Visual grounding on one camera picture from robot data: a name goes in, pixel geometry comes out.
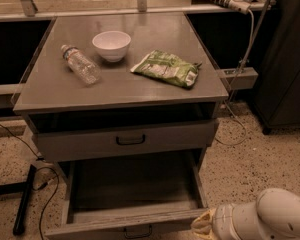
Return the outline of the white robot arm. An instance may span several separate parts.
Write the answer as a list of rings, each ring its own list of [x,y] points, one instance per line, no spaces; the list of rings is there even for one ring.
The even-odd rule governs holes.
[[[202,240],[300,240],[300,196],[269,188],[252,202],[207,210],[191,229]]]

